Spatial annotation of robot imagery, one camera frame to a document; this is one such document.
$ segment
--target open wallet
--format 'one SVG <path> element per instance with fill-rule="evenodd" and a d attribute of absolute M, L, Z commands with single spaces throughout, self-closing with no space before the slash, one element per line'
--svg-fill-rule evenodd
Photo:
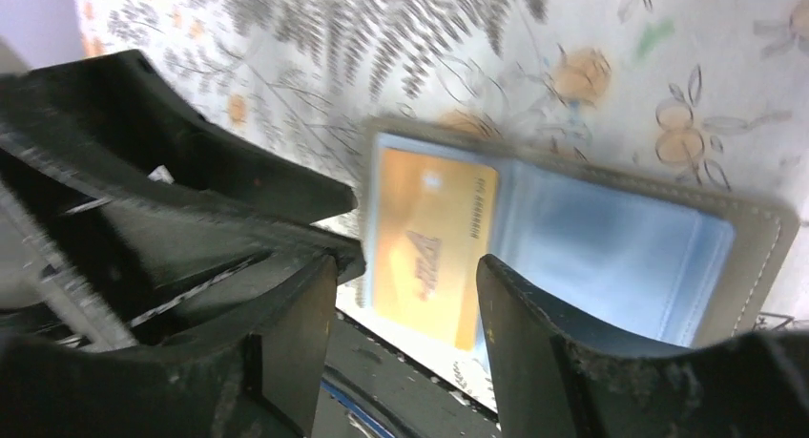
<path fill-rule="evenodd" d="M 698 347 L 751 329 L 799 229 L 790 207 L 633 176 L 429 124 L 373 118 L 359 305 L 487 356 L 492 254 L 623 330 Z"/>

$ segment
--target patterned fabric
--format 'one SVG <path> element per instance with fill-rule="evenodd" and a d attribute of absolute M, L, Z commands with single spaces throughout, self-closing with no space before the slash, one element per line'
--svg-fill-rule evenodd
<path fill-rule="evenodd" d="M 140 48 L 210 120 L 353 185 L 357 123 L 402 115 L 799 209 L 809 190 L 809 0 L 76 2 L 88 56 Z M 761 325 L 809 317 L 803 238 Z M 339 301 L 493 406 L 465 354 Z"/>

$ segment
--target wallet stitching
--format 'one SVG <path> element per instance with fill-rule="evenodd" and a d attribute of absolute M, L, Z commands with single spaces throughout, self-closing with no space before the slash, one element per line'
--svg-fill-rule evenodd
<path fill-rule="evenodd" d="M 695 192 L 693 192 L 693 191 L 691 191 L 689 189 L 677 190 L 675 188 L 661 186 L 661 185 L 657 185 L 657 184 L 654 184 L 654 183 L 645 183 L 645 182 L 642 182 L 642 181 L 637 180 L 637 179 L 632 178 L 632 177 L 612 176 L 610 174 L 599 172 L 599 171 L 594 171 L 592 169 L 586 169 L 586 168 L 582 169 L 582 168 L 578 168 L 578 167 L 575 167 L 575 166 L 570 166 L 570 165 L 566 165 L 566 164 L 562 164 L 562 163 L 550 162 L 548 164 L 550 164 L 553 167 L 559 168 L 559 169 L 567 169 L 567 170 L 570 170 L 570 171 L 584 171 L 587 174 L 593 175 L 595 177 L 603 178 L 603 179 L 605 179 L 607 181 L 620 182 L 620 183 L 629 184 L 629 185 L 635 186 L 635 187 L 647 188 L 647 189 L 652 190 L 654 192 L 663 192 L 663 193 L 669 193 L 671 195 L 683 196 L 683 197 L 688 198 L 688 199 L 693 199 L 695 201 L 700 201 L 700 202 L 707 202 L 709 204 L 717 205 L 719 207 L 727 207 L 728 206 L 728 201 L 727 200 L 724 200 L 722 198 L 703 197 L 702 195 L 698 195 L 698 194 L 696 194 Z M 733 209 L 738 209 L 738 203 L 736 201 L 731 201 L 731 207 Z M 773 252 L 776 250 L 776 246 L 778 245 L 778 241 L 780 240 L 780 237 L 781 237 L 781 219 L 779 217 L 773 217 L 772 213 L 770 213 L 770 212 L 764 212 L 762 214 L 761 209 L 759 207 L 755 206 L 755 205 L 750 208 L 750 212 L 752 212 L 754 215 L 760 215 L 763 219 L 772 219 L 773 224 L 777 227 L 776 239 L 773 241 L 773 245 L 770 246 L 770 250 L 767 252 L 766 257 L 764 257 L 764 262 L 761 265 L 761 269 L 758 271 L 758 276 L 756 277 L 756 280 L 753 282 L 753 286 L 750 287 L 750 292 L 747 294 L 747 300 L 745 300 L 744 304 L 741 306 L 741 310 L 739 311 L 738 317 L 736 318 L 736 323 L 734 323 L 734 327 L 733 327 L 733 331 L 731 332 L 731 336 L 735 336 L 736 333 L 738 332 L 738 326 L 741 323 L 741 318 L 744 317 L 744 313 L 747 310 L 747 306 L 750 304 L 750 301 L 753 299 L 753 295 L 756 293 L 756 288 L 758 287 L 758 284 L 761 283 L 761 278 L 764 276 L 764 271 L 766 271 L 767 265 L 770 263 L 770 259 L 773 257 Z"/>

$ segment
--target card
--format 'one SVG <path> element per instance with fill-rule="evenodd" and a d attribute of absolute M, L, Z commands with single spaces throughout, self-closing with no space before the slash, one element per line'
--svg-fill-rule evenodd
<path fill-rule="evenodd" d="M 380 151 L 372 301 L 378 314 L 463 350 L 475 344 L 475 273 L 487 253 L 497 172 Z"/>

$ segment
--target green spot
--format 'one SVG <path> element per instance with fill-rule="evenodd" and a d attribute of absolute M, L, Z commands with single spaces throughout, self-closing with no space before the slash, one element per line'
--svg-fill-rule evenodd
<path fill-rule="evenodd" d="M 643 30 L 643 35 L 637 43 L 637 49 L 634 51 L 635 61 L 643 61 L 654 50 L 654 47 L 672 35 L 674 35 L 674 20 L 671 18 L 666 18 L 657 25 L 647 23 L 646 29 Z"/>

